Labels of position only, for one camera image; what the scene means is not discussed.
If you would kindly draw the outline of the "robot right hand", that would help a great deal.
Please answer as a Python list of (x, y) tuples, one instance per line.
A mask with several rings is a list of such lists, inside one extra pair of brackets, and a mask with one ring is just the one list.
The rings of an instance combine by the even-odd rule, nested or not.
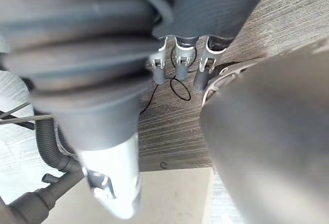
[(30, 78), (78, 154), (94, 196), (129, 219), (140, 205), (140, 95), (145, 62), (166, 36), (230, 45), (260, 0), (1, 0), (3, 64)]

